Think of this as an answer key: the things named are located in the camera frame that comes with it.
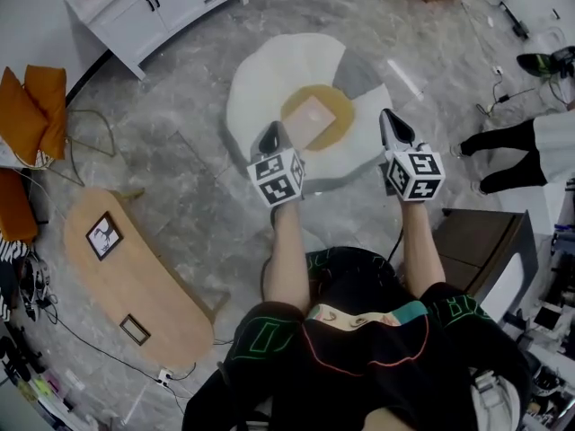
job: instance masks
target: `gray tile floor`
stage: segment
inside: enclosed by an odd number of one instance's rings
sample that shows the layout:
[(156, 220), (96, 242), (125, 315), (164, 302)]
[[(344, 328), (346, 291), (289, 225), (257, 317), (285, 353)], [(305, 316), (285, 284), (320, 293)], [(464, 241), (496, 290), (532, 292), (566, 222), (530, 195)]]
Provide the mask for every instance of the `gray tile floor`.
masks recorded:
[[(522, 48), (508, 21), (483, 0), (251, 0), (247, 6), (234, 1), (154, 53), (144, 64), (143, 82), (111, 59), (71, 109), (96, 109), (108, 117), (119, 152), (108, 158), (77, 147), (78, 169), (89, 185), (146, 188), (132, 208), (164, 257), (208, 302), (220, 291), (232, 294), (216, 320), (220, 339), (231, 338), (237, 322), (258, 302), (261, 263), (271, 242), (269, 214), (221, 137), (229, 85), (235, 69), (263, 41), (298, 32), (330, 34), (368, 59), (385, 79), (395, 110), (446, 155), (447, 183), (429, 203), (434, 223), (441, 207), (499, 206), (496, 198), (478, 198), (469, 190), (469, 180), (485, 173), (488, 156), (460, 161), (448, 155), (450, 143), (483, 123), (475, 103), (492, 101), (497, 78), (491, 66), (502, 66), (506, 74), (501, 94), (540, 87), (515, 62)], [(547, 109), (533, 92), (501, 106), (494, 120), (516, 124)], [(69, 128), (86, 141), (108, 144), (100, 124), (84, 115), (71, 115)], [(70, 174), (68, 165), (55, 168)], [(79, 188), (50, 172), (35, 178), (65, 216)], [(139, 355), (79, 284), (66, 259), (57, 210), (39, 189), (32, 200), (50, 220), (41, 229), (38, 251), (50, 266), (60, 318), (114, 356), (157, 373), (159, 366)], [(375, 168), (342, 189), (306, 199), (301, 209), (310, 248), (356, 245), (387, 254), (401, 229), (397, 200), (385, 196)], [(80, 411), (118, 417), (127, 429), (180, 429), (181, 412), (171, 393), (45, 318), (37, 323), (16, 318), (63, 383), (70, 383), (69, 370), (84, 384), (81, 391), (69, 385)], [(214, 347), (189, 378), (172, 383), (176, 393), (189, 398), (225, 354), (226, 347)]]

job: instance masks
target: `orange cushion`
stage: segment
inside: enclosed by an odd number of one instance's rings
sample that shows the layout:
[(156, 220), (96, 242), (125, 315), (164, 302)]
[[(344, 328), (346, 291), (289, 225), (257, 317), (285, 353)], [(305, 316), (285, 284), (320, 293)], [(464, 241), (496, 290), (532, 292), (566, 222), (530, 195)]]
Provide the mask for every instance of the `orange cushion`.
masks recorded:
[(48, 119), (40, 150), (56, 160), (64, 159), (66, 145), (66, 70), (28, 66), (24, 89)]
[(0, 136), (27, 164), (36, 163), (48, 122), (8, 67), (0, 83)]
[(0, 232), (6, 241), (27, 241), (38, 234), (20, 174), (0, 169)]

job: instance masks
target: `standing person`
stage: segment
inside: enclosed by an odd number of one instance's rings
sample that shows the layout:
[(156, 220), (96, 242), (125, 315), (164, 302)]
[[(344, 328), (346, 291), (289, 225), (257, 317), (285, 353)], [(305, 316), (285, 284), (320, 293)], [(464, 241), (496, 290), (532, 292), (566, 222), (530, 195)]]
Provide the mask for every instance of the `standing person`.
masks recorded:
[(424, 205), (402, 204), (402, 219), (407, 288), (373, 252), (305, 255), (298, 202), (281, 206), (264, 302), (188, 402), (182, 430), (244, 431), (272, 398), (274, 431), (515, 431), (530, 397), (525, 358), (446, 284)]
[(469, 137), (451, 147), (457, 157), (480, 150), (516, 148), (527, 155), (515, 166), (494, 172), (472, 190), (483, 195), (518, 187), (543, 186), (568, 180), (575, 173), (575, 101), (567, 111), (529, 119), (510, 128), (495, 129)]

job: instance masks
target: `cabinet handle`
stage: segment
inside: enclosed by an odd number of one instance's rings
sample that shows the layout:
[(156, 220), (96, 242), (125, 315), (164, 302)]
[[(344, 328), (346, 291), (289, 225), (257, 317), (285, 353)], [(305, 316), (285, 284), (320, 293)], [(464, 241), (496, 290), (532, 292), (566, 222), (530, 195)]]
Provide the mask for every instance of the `cabinet handle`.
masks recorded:
[(152, 10), (152, 13), (153, 13), (155, 11), (154, 4), (152, 2), (150, 2), (150, 0), (146, 0), (146, 1), (147, 1), (147, 4), (150, 5), (150, 9)]

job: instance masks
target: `black pants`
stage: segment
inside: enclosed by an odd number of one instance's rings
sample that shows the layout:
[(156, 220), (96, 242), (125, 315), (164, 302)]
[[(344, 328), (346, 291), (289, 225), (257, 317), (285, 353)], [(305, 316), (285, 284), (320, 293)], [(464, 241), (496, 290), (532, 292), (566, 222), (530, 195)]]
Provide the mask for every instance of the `black pants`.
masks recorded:
[(478, 150), (502, 147), (526, 150), (528, 153), (512, 168), (494, 172), (483, 179), (480, 185), (483, 193), (495, 193), (517, 187), (543, 186), (547, 183), (541, 171), (539, 151), (535, 146), (532, 119), (511, 128), (496, 129), (471, 136), (461, 144), (461, 153), (471, 156)]

